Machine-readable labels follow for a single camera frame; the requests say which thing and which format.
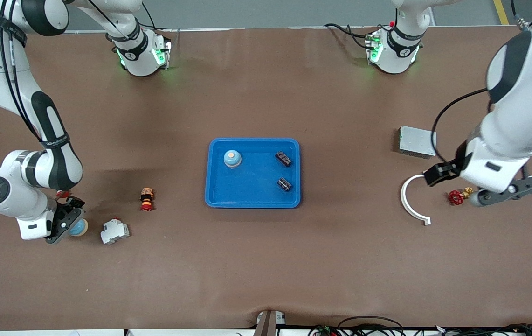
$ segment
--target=small blue sphere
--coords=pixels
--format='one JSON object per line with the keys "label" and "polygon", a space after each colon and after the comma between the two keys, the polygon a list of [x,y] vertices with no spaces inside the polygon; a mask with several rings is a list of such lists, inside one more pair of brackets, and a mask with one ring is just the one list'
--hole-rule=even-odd
{"label": "small blue sphere", "polygon": [[241,155],[234,149],[225,153],[225,165],[229,168],[235,168],[241,164]]}

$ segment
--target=brass fitting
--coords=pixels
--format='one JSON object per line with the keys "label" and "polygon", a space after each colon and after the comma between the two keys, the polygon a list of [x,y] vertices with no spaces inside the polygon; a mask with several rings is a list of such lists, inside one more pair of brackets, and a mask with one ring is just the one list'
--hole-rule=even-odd
{"label": "brass fitting", "polygon": [[464,191],[462,192],[463,198],[466,199],[466,200],[469,199],[471,194],[473,194],[473,188],[471,188],[471,187],[466,187],[464,189]]}

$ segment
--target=gray floor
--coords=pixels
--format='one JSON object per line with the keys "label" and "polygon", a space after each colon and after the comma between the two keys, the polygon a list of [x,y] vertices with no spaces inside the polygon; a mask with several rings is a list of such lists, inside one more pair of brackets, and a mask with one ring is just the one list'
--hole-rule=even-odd
{"label": "gray floor", "polygon": [[[510,0],[502,0],[512,20]],[[284,28],[291,26],[375,26],[394,18],[390,0],[145,0],[161,28]],[[517,11],[532,21],[532,0],[515,0]],[[79,9],[70,6],[69,30],[100,27]],[[500,25],[493,0],[462,0],[434,8],[439,26]],[[136,13],[142,23],[149,19]]]}

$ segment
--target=yellow floor line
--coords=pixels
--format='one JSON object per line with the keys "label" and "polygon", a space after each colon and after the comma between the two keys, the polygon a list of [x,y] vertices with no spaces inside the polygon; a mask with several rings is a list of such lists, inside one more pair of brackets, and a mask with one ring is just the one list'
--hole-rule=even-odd
{"label": "yellow floor line", "polygon": [[500,18],[500,23],[502,23],[502,25],[508,25],[508,18],[506,17],[502,0],[494,0],[494,6],[496,7],[498,17]]}

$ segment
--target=small figurine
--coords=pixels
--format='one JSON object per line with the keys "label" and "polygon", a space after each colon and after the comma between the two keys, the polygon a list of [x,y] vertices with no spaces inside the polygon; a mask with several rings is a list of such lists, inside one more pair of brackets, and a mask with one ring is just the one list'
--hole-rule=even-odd
{"label": "small figurine", "polygon": [[473,188],[466,187],[463,191],[453,190],[449,193],[449,202],[453,205],[460,205],[464,200],[469,199],[473,193]]}
{"label": "small figurine", "polygon": [[152,201],[153,201],[153,189],[152,188],[144,188],[142,189],[142,196],[139,198],[140,201],[142,201],[142,211],[152,211]]}
{"label": "small figurine", "polygon": [[129,227],[117,218],[104,223],[104,231],[100,232],[102,243],[106,245],[114,244],[117,240],[129,236]]}
{"label": "small figurine", "polygon": [[235,168],[241,164],[241,155],[234,149],[225,153],[225,165],[228,168]]}

